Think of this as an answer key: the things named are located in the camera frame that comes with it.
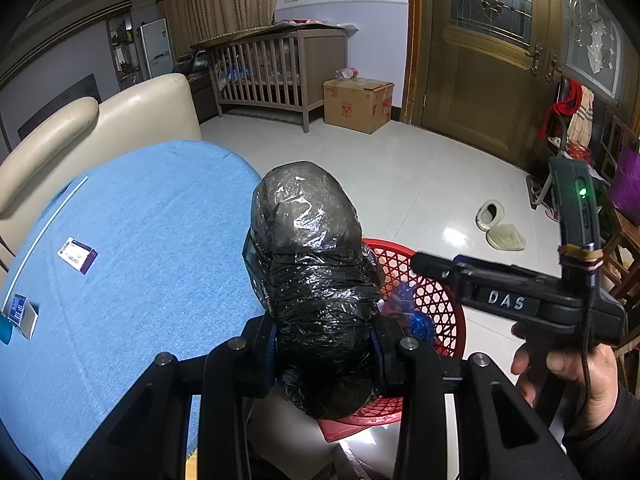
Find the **right human hand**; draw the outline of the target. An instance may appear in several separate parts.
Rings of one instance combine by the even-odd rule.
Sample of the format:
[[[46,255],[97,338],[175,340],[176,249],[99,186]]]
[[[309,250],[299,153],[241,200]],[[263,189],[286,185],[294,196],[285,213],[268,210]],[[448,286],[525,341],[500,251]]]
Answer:
[[[590,386],[586,386],[579,352],[552,350],[546,359],[548,370],[566,382],[574,382],[582,388],[584,411],[578,417],[578,427],[583,430],[601,426],[614,411],[618,397],[617,364],[613,349],[599,344],[587,354]],[[534,405],[539,387],[530,378],[527,344],[514,353],[511,373],[518,376],[516,388],[525,400]]]

